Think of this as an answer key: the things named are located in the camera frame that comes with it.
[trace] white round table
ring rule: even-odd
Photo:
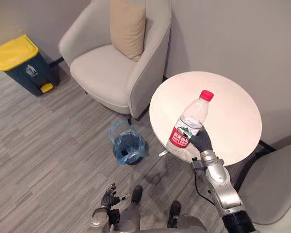
[[[170,133],[184,109],[202,90],[214,94],[204,126],[216,155],[225,166],[239,162],[259,143],[262,121],[250,95],[233,81],[208,72],[186,72],[163,82],[150,104],[150,121],[158,140],[166,147]],[[190,144],[181,159],[191,162],[199,151]]]

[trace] red bottle cap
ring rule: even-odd
[[[207,90],[203,90],[202,93],[200,93],[200,98],[210,101],[213,97],[213,93]]]

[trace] yellow trash bin lid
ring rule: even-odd
[[[8,71],[32,59],[39,48],[26,36],[22,35],[0,46],[0,70]]]

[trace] gray chair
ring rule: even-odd
[[[291,145],[259,158],[239,195],[261,233],[291,233]]]
[[[111,44],[109,0],[92,0],[59,50],[72,77],[106,107],[138,118],[161,84],[171,24],[170,0],[146,0],[144,52],[138,62]]]

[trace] chair armrest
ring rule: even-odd
[[[168,23],[164,29],[158,29],[157,33],[151,33],[149,36],[144,52],[126,84],[127,102],[130,114],[134,118],[138,118],[150,104],[154,92],[162,83],[169,42],[171,12],[167,20]]]
[[[78,56],[111,43],[108,0],[93,0],[59,42],[59,51],[70,64]]]

